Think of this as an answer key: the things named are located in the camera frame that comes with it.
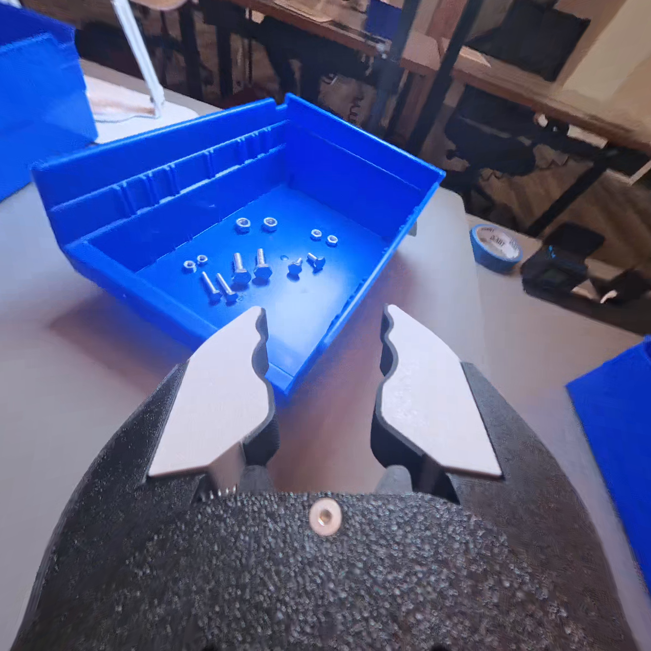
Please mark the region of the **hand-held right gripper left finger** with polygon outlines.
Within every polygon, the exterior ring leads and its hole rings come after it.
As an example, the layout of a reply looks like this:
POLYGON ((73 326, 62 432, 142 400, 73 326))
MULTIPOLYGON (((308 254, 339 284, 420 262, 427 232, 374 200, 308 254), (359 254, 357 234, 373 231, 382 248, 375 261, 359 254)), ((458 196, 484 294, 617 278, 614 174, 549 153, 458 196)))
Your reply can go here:
POLYGON ((265 310, 252 307, 191 355, 148 467, 149 478, 208 476, 226 493, 280 447, 265 310))

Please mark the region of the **small blue bin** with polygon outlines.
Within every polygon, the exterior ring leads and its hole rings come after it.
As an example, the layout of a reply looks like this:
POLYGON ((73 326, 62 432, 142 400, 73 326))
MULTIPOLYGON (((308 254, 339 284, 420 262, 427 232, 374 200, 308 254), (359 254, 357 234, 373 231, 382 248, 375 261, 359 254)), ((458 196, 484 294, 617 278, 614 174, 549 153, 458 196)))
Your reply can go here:
POLYGON ((398 30, 403 1, 368 1, 363 31, 392 40, 398 30))

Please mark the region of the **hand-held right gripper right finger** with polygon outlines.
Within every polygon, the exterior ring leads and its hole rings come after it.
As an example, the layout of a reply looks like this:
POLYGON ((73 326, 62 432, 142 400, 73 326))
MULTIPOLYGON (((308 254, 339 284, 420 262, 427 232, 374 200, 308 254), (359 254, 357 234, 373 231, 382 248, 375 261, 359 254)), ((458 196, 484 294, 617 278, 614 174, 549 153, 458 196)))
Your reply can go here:
POLYGON ((370 446, 384 468, 403 467, 416 492, 455 496, 450 475, 501 481, 503 471, 462 362, 396 305, 381 318, 382 379, 370 446))

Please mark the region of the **white tablet stand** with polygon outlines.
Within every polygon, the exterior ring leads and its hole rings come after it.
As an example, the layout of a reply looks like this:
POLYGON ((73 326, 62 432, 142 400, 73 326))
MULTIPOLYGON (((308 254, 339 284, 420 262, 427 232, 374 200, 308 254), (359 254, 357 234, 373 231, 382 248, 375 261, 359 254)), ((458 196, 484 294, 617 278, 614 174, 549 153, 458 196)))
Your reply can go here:
POLYGON ((98 77, 100 66, 83 64, 86 97, 93 114, 98 136, 104 144, 156 128, 173 126, 198 118, 199 114, 177 103, 168 102, 151 56, 137 25, 129 1, 111 1, 123 35, 142 74, 145 93, 98 77))

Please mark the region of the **wooden desk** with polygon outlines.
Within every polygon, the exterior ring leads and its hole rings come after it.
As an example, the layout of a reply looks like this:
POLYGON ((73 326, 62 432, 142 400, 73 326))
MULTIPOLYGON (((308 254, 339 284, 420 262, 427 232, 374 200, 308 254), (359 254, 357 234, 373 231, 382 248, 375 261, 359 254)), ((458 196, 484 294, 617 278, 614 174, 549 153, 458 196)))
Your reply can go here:
POLYGON ((529 236, 540 236, 607 169, 613 169, 626 151, 650 156, 650 127, 635 124, 632 118, 617 116, 607 110, 603 102, 563 91, 557 84, 478 53, 473 48, 461 48, 454 63, 452 78, 606 141, 592 156, 592 166, 527 228, 526 234, 529 236))
POLYGON ((452 53, 451 41, 441 50, 442 37, 427 36, 414 26, 419 1, 232 1, 262 19, 271 18, 312 37, 344 46, 364 55, 382 72, 395 70, 431 76, 439 71, 443 54, 452 53), (394 11, 395 31, 383 36, 370 24, 371 10, 394 11))

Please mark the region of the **black office chair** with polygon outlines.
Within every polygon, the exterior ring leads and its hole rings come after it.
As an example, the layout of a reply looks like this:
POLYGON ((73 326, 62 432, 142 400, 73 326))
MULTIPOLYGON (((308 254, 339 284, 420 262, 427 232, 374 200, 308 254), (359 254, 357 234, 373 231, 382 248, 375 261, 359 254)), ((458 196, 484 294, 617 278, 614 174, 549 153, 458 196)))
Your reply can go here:
POLYGON ((446 155, 465 161, 466 168, 448 171, 445 178, 448 186, 472 185, 485 169, 508 176, 532 173, 536 167, 533 145, 523 142, 521 137, 536 136, 537 128, 534 112, 530 110, 499 113, 488 117, 486 123, 459 114, 453 116, 444 133, 454 149, 446 155))

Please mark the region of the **black case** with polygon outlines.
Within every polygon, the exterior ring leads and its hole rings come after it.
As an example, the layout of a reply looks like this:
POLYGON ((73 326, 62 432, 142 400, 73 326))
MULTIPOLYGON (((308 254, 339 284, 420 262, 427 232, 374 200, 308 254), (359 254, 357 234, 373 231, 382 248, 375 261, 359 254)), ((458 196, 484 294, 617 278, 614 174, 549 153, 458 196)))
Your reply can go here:
POLYGON ((574 296, 597 305, 626 305, 649 298, 650 280, 637 270, 624 270, 611 279, 590 274, 587 259, 605 241, 604 235, 580 224, 561 224, 521 265, 524 288, 554 298, 574 296))

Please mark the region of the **cluster of bolts with nuts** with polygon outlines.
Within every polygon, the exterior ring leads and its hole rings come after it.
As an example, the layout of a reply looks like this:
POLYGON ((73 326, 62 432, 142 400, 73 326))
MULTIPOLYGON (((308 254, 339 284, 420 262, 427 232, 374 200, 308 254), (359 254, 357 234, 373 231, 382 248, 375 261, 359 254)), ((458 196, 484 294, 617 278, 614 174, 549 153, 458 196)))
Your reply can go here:
MULTIPOLYGON (((234 228, 237 234, 247 234, 251 230, 252 222, 246 217, 239 217, 235 220, 234 228)), ((273 216, 266 216, 262 220, 261 228, 263 232, 273 233, 277 230, 279 222, 273 216)), ((322 230, 312 229, 310 232, 310 239, 312 241, 325 241, 326 245, 330 248, 336 248, 339 244, 339 239, 334 234, 323 235, 322 230)), ((320 273, 323 270, 326 259, 325 256, 316 255, 312 252, 307 253, 307 262, 311 266, 314 273, 320 273)), ((185 274, 198 273, 199 268, 208 264, 209 258, 206 255, 198 255, 195 259, 184 260, 181 265, 181 270, 185 274)), ((287 277, 292 282, 297 282, 303 270, 303 258, 298 257, 288 263, 287 277)), ((232 282, 227 282, 221 273, 215 272, 214 281, 212 276, 205 270, 200 272, 200 278, 203 286, 206 289, 207 296, 210 299, 219 300, 223 297, 227 304, 233 305, 237 302, 239 293, 237 288, 244 289, 248 287, 251 281, 254 284, 267 285, 272 277, 273 270, 267 262, 265 251, 263 248, 257 248, 255 253, 255 265, 253 275, 243 264, 243 258, 239 252, 232 254, 232 282)))

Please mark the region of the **blue tape roll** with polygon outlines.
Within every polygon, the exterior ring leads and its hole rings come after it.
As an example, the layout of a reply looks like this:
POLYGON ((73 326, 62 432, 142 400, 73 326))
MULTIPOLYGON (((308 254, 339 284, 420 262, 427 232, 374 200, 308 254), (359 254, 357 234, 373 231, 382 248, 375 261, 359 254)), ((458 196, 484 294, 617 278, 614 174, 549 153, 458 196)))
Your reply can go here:
POLYGON ((477 224, 469 231, 476 263, 501 275, 510 274, 522 261, 523 250, 506 231, 489 224, 477 224))

